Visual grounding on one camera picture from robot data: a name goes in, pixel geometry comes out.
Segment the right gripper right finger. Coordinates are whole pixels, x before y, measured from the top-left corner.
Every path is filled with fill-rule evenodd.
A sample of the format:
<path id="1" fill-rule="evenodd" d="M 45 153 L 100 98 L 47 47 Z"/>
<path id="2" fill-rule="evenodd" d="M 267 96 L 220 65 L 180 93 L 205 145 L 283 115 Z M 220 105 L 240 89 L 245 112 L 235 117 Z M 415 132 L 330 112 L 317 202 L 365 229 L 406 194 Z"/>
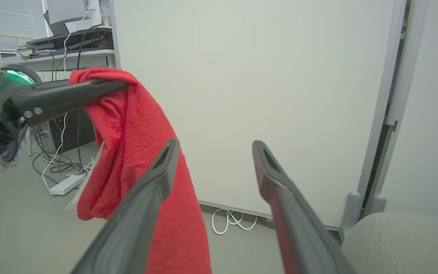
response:
<path id="1" fill-rule="evenodd" d="M 286 274 L 353 274 L 304 196 L 290 180 L 268 146 L 255 140 L 252 156 L 261 197 L 270 205 Z"/>

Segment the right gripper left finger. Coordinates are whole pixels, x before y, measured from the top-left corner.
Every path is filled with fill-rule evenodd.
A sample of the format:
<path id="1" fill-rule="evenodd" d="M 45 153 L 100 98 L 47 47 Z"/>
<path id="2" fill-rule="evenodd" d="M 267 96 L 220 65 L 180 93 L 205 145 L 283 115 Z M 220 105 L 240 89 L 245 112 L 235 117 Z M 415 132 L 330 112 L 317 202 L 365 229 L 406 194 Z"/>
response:
<path id="1" fill-rule="evenodd" d="M 144 274 L 161 204 L 175 180 L 180 144 L 169 140 L 72 270 L 73 274 Z"/>

